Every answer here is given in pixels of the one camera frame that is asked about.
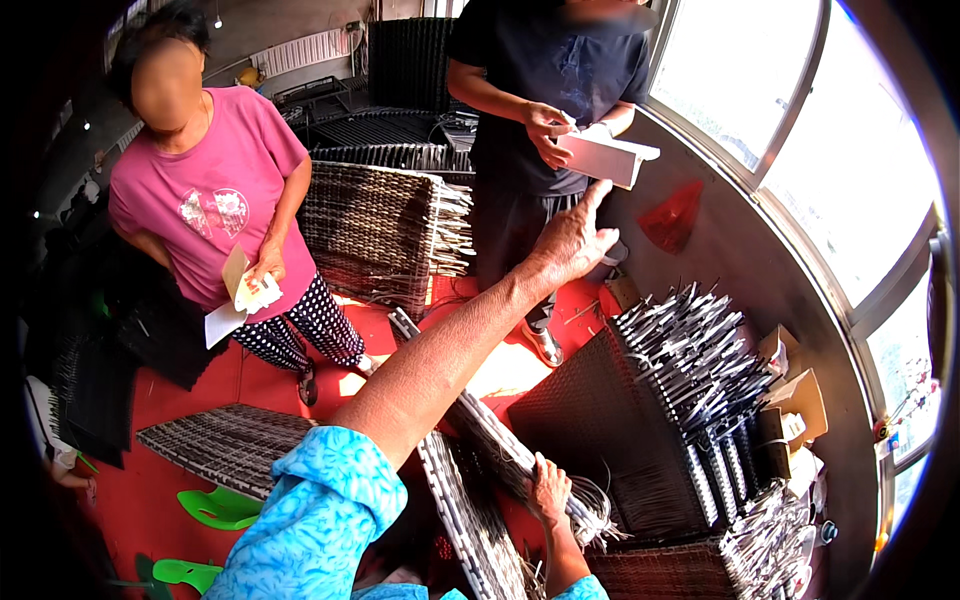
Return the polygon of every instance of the polka dot pants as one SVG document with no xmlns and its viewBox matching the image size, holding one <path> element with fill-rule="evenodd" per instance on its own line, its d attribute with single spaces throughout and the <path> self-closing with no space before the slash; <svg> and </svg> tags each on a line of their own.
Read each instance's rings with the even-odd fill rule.
<svg viewBox="0 0 960 600">
<path fill-rule="evenodd" d="M 240 327 L 233 332 L 233 339 L 275 367 L 306 372 L 306 345 L 291 324 L 323 356 L 338 365 L 352 367 L 363 355 L 363 339 L 326 289 L 319 273 L 296 306 L 283 315 Z"/>
</svg>

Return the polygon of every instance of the black pants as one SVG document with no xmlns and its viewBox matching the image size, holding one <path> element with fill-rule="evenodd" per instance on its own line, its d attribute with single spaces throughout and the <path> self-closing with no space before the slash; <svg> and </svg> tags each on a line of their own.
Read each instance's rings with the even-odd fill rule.
<svg viewBox="0 0 960 600">
<path fill-rule="evenodd" d="M 233 339 L 275 367 L 306 372 L 306 344 L 291 324 L 320 354 L 338 365 L 352 367 L 363 355 L 363 338 L 357 335 L 319 273 L 296 306 L 272 319 L 245 324 L 233 332 Z"/>
<path fill-rule="evenodd" d="M 561 210 L 575 206 L 584 193 L 534 196 L 517 192 L 492 178 L 477 177 L 473 185 L 470 226 L 477 252 L 477 285 L 481 292 L 494 285 L 526 258 L 547 223 Z M 546 329 L 557 303 L 557 292 L 527 313 L 534 330 Z"/>
</svg>

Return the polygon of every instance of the shoe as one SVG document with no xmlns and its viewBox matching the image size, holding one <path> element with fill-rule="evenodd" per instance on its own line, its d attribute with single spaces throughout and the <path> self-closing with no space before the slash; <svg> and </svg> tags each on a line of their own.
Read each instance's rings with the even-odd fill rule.
<svg viewBox="0 0 960 600">
<path fill-rule="evenodd" d="M 523 331 L 523 337 L 533 343 L 537 356 L 547 367 L 556 369 L 564 363 L 564 349 L 560 343 L 553 337 L 549 329 L 544 329 L 541 333 L 535 332 L 528 323 L 524 322 L 520 326 Z"/>
<path fill-rule="evenodd" d="M 360 373 L 362 373 L 365 377 L 370 377 L 371 375 L 373 375 L 373 372 L 374 372 L 374 371 L 376 371 L 377 369 L 380 368 L 380 365 L 382 365 L 382 364 L 383 364 L 383 363 L 381 363 L 380 361 L 376 360 L 375 358 L 373 358 L 373 357 L 370 356 L 369 354 L 361 354 L 361 355 L 360 355 L 360 360 L 359 360 L 359 361 L 357 362 L 357 364 L 356 364 L 356 368 L 357 368 L 357 370 L 360 371 Z"/>
<path fill-rule="evenodd" d="M 313 406 L 317 403 L 317 397 L 319 393 L 317 392 L 317 382 L 316 371 L 317 368 L 313 363 L 312 358 L 308 358 L 310 364 L 307 367 L 307 371 L 300 375 L 300 386 L 297 391 L 300 393 L 300 402 L 303 402 L 306 406 Z"/>
</svg>

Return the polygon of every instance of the blue patterned shirt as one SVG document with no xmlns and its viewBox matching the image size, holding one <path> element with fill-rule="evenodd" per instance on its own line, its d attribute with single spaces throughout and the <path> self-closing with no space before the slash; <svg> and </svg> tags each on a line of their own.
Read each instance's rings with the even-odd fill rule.
<svg viewBox="0 0 960 600">
<path fill-rule="evenodd" d="M 407 491 L 367 436 L 314 427 L 274 463 L 276 486 L 204 598 L 426 600 L 427 589 L 381 584 L 351 594 L 360 557 L 403 511 Z M 592 575 L 558 600 L 606 599 Z M 453 590 L 444 600 L 461 600 Z"/>
</svg>

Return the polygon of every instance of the black t-shirt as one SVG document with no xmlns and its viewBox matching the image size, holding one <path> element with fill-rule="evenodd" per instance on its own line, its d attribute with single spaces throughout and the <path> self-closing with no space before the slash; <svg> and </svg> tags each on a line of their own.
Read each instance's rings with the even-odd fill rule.
<svg viewBox="0 0 960 600">
<path fill-rule="evenodd" d="M 582 128 L 618 100 L 644 101 L 649 68 L 646 36 L 574 36 L 552 12 L 563 0 L 470 0 L 454 24 L 447 53 L 487 69 L 498 89 L 565 111 Z M 537 196 L 582 192 L 587 178 L 543 162 L 526 128 L 481 113 L 470 153 L 478 177 L 497 178 Z"/>
</svg>

